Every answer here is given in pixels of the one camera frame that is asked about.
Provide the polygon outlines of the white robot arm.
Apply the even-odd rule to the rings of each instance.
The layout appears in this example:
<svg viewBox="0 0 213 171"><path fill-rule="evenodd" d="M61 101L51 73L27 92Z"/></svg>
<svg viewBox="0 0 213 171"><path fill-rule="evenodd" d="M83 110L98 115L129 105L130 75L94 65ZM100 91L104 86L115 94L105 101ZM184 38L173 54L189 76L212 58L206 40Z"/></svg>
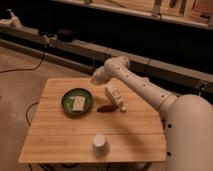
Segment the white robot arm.
<svg viewBox="0 0 213 171"><path fill-rule="evenodd" d="M165 119L166 171L213 171L213 106L203 97L177 96L129 70L126 56L109 58L91 82L116 78Z"/></svg>

